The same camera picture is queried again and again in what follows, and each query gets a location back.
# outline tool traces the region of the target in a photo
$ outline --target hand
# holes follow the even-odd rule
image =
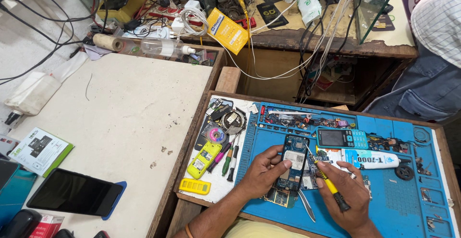
[[[290,160],[280,162],[281,155],[278,153],[281,153],[283,148],[283,145],[274,145],[255,156],[247,173],[236,187],[246,199],[262,197],[271,189],[277,178],[291,167]]]
[[[370,195],[365,185],[360,170],[352,164],[337,161],[341,167],[347,168],[357,178],[352,179],[349,174],[329,163],[318,162],[317,167],[331,180],[343,196],[350,209],[345,212],[339,206],[322,178],[317,178],[317,186],[325,201],[326,208],[333,220],[352,237],[381,237],[373,222],[368,217],[368,203]]]

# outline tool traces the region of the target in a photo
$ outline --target finger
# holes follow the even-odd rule
[[[345,161],[337,161],[336,164],[339,165],[340,167],[346,168],[348,171],[355,174],[355,176],[357,176],[357,178],[356,178],[357,182],[363,184],[362,173],[360,172],[359,169],[354,167],[354,165],[352,165],[352,164],[350,164],[348,162],[345,162]]]
[[[263,158],[268,158],[272,159],[274,158],[278,153],[281,153],[284,150],[284,145],[273,145],[269,148],[267,148],[264,152],[261,153],[261,156]]]
[[[272,165],[276,165],[276,164],[279,163],[281,160],[282,160],[282,156],[281,156],[281,155],[276,155],[274,158],[271,159],[271,164],[272,164]]]
[[[344,196],[352,198],[357,192],[357,188],[361,188],[357,181],[351,179],[349,174],[342,171],[329,163],[322,161],[317,163],[317,167],[331,180],[338,191]]]
[[[322,196],[326,208],[330,212],[331,216],[334,217],[335,215],[340,214],[338,203],[336,202],[336,199],[333,197],[333,194],[331,194],[323,179],[316,178],[315,182],[317,183],[320,195]]]
[[[285,160],[282,161],[281,163],[278,163],[277,165],[274,165],[272,169],[270,169],[268,172],[266,172],[266,175],[268,179],[272,182],[274,182],[280,175],[284,174],[285,171],[287,171],[291,167],[291,161],[290,160]]]

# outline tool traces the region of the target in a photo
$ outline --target wooden roller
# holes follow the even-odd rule
[[[115,52],[120,52],[123,49],[123,42],[121,39],[104,34],[96,34],[93,37],[93,43],[99,47]]]

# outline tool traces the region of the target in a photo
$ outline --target yellow screwdriver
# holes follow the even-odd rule
[[[350,206],[348,204],[346,204],[346,202],[344,201],[343,199],[343,196],[339,193],[339,191],[336,189],[335,185],[333,184],[333,182],[331,182],[331,180],[325,175],[325,173],[323,173],[323,171],[321,171],[319,169],[319,167],[317,166],[317,163],[319,162],[318,160],[316,160],[314,158],[314,155],[312,154],[311,150],[309,149],[308,147],[308,150],[309,150],[309,160],[313,161],[314,162],[314,165],[315,167],[319,170],[320,174],[322,175],[322,178],[323,180],[325,181],[326,183],[326,186],[328,187],[328,189],[330,190],[331,194],[333,194],[333,197],[336,199],[336,202],[338,203],[338,206],[339,206],[339,210],[341,210],[341,212],[344,212],[344,211],[347,211],[349,210]]]

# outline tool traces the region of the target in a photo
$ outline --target man's right hand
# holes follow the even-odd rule
[[[382,237],[368,217],[369,192],[363,184],[360,170],[352,164],[338,161],[337,164],[347,168],[357,178],[352,179],[349,174],[329,163],[318,162],[317,167],[331,180],[343,196],[350,209],[345,212],[339,210],[339,206],[322,178],[317,178],[317,186],[325,201],[326,208],[333,220],[345,229],[353,238],[359,237]]]

